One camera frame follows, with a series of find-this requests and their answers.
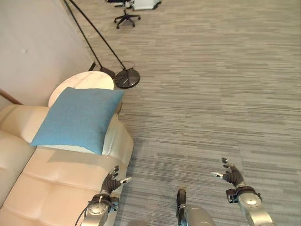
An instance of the round side table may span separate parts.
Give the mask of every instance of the round side table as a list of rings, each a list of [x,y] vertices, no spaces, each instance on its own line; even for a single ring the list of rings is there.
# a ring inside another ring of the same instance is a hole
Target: round side table
[[[56,89],[52,92],[48,107],[51,107],[59,95],[67,88],[73,87],[76,89],[114,89],[113,79],[103,72],[83,72],[76,74],[65,81],[63,81]],[[121,109],[121,102],[119,103],[116,112],[119,113]]]

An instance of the striped carpet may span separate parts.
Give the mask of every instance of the striped carpet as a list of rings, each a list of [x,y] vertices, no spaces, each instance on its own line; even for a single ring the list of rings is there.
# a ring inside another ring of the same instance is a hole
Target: striped carpet
[[[119,30],[120,8],[76,2],[142,77],[120,112],[135,140],[134,180],[115,226],[175,226],[180,187],[217,226],[246,226],[226,200],[231,185],[209,175],[223,171],[223,156],[262,194],[279,226],[301,225],[299,0],[163,0],[155,11],[133,12],[142,16],[135,28],[125,22]],[[103,65],[120,71],[76,15]]]

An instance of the lamp base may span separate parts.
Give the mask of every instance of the lamp base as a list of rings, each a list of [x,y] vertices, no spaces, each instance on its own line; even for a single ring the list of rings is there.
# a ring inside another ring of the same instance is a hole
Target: lamp base
[[[115,77],[115,84],[121,89],[132,88],[140,81],[140,74],[134,69],[119,72]]]

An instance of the floor lamp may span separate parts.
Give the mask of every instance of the floor lamp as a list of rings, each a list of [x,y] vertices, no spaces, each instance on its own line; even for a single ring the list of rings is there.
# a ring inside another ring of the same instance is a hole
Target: floor lamp
[[[116,55],[116,53],[114,52],[114,50],[111,48],[111,46],[108,44],[108,42],[106,41],[106,39],[102,36],[102,34],[99,32],[99,30],[94,26],[94,24],[91,22],[91,20],[85,15],[85,13],[78,7],[78,5],[73,1],[73,0],[69,0],[69,2],[71,2],[72,5],[75,6],[75,8],[84,16],[84,18],[90,23],[90,25],[94,28],[94,30],[97,32],[97,34],[102,38],[102,40],[105,42],[105,44],[108,46],[108,48],[110,49],[110,51],[113,53],[113,55],[117,58],[117,60],[119,61],[119,63],[122,66],[122,71],[119,72],[116,76],[115,73],[105,67],[102,67],[99,59],[97,58],[95,52],[93,51],[92,46],[90,45],[89,41],[87,40],[84,32],[82,31],[77,19],[75,18],[67,0],[63,0],[66,7],[68,8],[71,16],[73,17],[76,25],[78,26],[81,34],[83,35],[84,39],[86,40],[88,46],[90,47],[93,55],[95,56],[97,62],[99,63],[100,67],[101,67],[101,71],[107,73],[108,75],[110,75],[111,77],[114,76],[114,80],[115,80],[115,84],[117,87],[122,88],[122,89],[128,89],[131,88],[135,85],[137,85],[140,81],[140,74],[138,73],[138,71],[134,70],[133,68],[129,68],[127,69],[124,64],[122,63],[122,61],[119,59],[119,57]]]

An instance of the office chair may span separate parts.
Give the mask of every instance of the office chair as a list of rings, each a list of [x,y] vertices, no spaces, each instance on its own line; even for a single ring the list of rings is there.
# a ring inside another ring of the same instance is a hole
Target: office chair
[[[131,1],[131,0],[106,0],[106,2],[109,2],[109,3],[119,3],[119,2],[122,2],[122,7],[123,7],[123,11],[124,11],[124,15],[123,16],[119,16],[119,17],[116,17],[114,22],[117,23],[117,20],[120,19],[120,21],[117,23],[117,26],[116,28],[119,29],[119,25],[125,21],[125,20],[129,20],[131,23],[132,23],[132,26],[135,27],[135,22],[131,19],[132,17],[137,17],[138,20],[141,20],[141,16],[140,15],[129,15],[127,13],[127,8],[126,8],[126,2],[127,1]]]

